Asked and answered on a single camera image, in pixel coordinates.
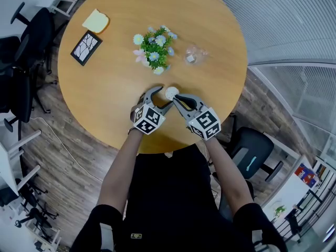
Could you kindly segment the person's right forearm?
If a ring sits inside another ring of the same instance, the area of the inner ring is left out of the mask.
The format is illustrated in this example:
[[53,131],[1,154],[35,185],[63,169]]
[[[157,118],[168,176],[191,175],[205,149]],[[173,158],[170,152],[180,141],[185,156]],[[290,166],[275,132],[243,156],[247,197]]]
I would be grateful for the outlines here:
[[220,187],[231,213],[235,215],[241,207],[253,202],[248,185],[238,167],[215,137],[204,143],[213,161]]

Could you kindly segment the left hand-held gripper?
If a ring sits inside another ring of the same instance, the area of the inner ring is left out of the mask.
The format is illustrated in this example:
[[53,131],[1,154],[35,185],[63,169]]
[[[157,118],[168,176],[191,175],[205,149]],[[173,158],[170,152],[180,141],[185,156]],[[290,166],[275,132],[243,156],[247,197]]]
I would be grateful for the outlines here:
[[144,104],[133,106],[130,113],[130,119],[133,127],[142,133],[149,135],[157,130],[165,121],[164,115],[173,107],[173,101],[159,107],[151,107],[152,97],[163,89],[163,86],[156,86],[149,89],[144,94]]

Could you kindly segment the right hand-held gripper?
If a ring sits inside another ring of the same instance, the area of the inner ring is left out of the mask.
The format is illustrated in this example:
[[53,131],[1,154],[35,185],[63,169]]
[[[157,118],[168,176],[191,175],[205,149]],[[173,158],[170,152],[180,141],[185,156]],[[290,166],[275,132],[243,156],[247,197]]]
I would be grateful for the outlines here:
[[192,94],[180,93],[173,98],[173,103],[186,121],[190,131],[203,140],[214,137],[220,131],[220,119],[213,108],[203,104],[201,98]]

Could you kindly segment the white desk with crossbars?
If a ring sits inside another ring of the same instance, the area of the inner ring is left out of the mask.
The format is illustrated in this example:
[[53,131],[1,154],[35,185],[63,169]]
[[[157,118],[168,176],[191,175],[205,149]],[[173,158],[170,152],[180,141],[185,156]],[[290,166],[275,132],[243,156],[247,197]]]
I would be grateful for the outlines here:
[[14,172],[12,170],[12,162],[19,158],[24,150],[19,150],[24,144],[41,135],[41,130],[36,130],[30,135],[15,142],[8,149],[0,142],[0,176],[4,179],[6,184],[18,196],[19,190],[40,170],[40,165],[35,166],[18,184],[16,183]]

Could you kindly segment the long white desk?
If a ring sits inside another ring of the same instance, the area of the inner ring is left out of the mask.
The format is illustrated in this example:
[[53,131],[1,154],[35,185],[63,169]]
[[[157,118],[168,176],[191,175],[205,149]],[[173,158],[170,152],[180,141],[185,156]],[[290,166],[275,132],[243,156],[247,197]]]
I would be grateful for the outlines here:
[[[317,177],[318,182],[313,188],[307,186],[300,178],[295,175],[295,170],[303,163],[306,167],[312,169]],[[311,208],[309,204],[321,203],[322,199],[318,195],[320,188],[320,178],[318,176],[318,167],[321,165],[321,160],[318,156],[315,157],[314,165],[310,165],[308,159],[302,156],[294,165],[293,170],[285,182],[276,189],[271,195],[270,199],[263,204],[262,210],[266,214],[267,218],[274,225],[280,236],[287,240],[292,236],[292,232],[289,223],[285,220],[285,217],[293,209],[293,205],[297,205],[301,210],[296,211],[297,221],[304,222],[304,216]],[[274,210],[276,207],[284,205],[286,211],[282,213],[280,217],[274,216]]]

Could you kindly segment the group of black chairs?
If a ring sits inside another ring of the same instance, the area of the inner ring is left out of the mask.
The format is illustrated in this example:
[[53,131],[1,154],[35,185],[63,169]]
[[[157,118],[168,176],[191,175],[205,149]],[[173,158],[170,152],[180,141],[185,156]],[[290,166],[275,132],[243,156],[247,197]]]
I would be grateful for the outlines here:
[[51,241],[51,235],[48,234],[47,230],[52,228],[52,225],[48,221],[48,218],[55,220],[59,214],[51,213],[47,209],[47,202],[44,201],[43,204],[39,202],[38,195],[48,194],[47,190],[42,190],[35,185],[33,181],[28,181],[20,190],[19,195],[25,200],[22,207],[26,213],[26,217],[15,222],[17,228],[21,228],[22,225],[28,221],[35,221],[35,227],[40,230],[41,237],[46,241]]

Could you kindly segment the clear glass cup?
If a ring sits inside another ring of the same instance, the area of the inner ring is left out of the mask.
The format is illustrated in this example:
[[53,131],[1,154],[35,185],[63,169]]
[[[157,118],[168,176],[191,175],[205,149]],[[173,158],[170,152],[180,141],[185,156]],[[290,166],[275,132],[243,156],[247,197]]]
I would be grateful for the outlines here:
[[197,45],[191,45],[186,50],[184,60],[189,65],[197,65],[202,63],[207,55],[208,52],[205,49]]

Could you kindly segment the red and blue box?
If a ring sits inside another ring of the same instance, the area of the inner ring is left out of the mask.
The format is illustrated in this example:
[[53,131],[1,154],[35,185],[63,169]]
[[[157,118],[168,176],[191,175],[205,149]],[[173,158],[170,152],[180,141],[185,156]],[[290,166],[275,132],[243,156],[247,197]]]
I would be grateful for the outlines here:
[[307,186],[313,188],[318,182],[316,173],[301,163],[295,170],[295,175],[300,178]]

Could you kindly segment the person's black clothing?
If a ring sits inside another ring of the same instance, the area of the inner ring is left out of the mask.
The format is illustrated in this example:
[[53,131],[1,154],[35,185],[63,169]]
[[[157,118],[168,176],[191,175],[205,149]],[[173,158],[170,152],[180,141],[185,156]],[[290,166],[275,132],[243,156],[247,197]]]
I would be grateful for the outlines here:
[[249,203],[233,220],[219,212],[210,171],[196,145],[164,154],[140,154],[125,215],[96,206],[69,252],[101,252],[101,225],[112,229],[116,252],[255,252],[256,245],[287,252],[261,207]]

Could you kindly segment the potted artificial flowers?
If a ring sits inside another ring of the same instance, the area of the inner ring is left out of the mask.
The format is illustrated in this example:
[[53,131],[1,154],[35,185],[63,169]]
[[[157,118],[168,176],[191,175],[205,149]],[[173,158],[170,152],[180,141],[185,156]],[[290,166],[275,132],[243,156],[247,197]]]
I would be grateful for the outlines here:
[[171,44],[176,39],[177,34],[165,25],[161,25],[159,29],[149,27],[145,35],[135,34],[133,43],[138,46],[133,51],[136,55],[135,62],[150,68],[155,75],[161,75],[171,66],[167,59],[175,55]]

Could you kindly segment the yellow toast slice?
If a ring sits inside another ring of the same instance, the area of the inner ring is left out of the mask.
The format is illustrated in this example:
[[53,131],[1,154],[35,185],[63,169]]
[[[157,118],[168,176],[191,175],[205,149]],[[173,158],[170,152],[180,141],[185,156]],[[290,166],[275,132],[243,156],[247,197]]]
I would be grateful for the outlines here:
[[106,14],[94,9],[82,23],[82,27],[93,33],[100,34],[108,27],[109,23],[110,19]]

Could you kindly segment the black office chair teal tag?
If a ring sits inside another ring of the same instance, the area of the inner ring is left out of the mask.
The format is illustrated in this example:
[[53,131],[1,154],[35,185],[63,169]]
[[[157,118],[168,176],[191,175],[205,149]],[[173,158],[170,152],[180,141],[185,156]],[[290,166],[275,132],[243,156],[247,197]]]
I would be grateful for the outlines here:
[[247,127],[241,127],[232,133],[229,142],[219,141],[243,175],[250,194],[254,198],[254,189],[249,181],[261,169],[268,173],[265,181],[270,182],[283,167],[279,161],[275,168],[265,164],[274,149],[272,140],[264,134]]

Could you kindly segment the person's left forearm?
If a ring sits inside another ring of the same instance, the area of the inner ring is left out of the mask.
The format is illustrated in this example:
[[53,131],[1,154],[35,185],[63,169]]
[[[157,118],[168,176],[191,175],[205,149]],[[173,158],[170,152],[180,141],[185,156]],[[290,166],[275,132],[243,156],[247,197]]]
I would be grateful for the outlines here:
[[128,199],[136,156],[143,133],[132,129],[103,179],[98,205],[109,205],[121,214]]

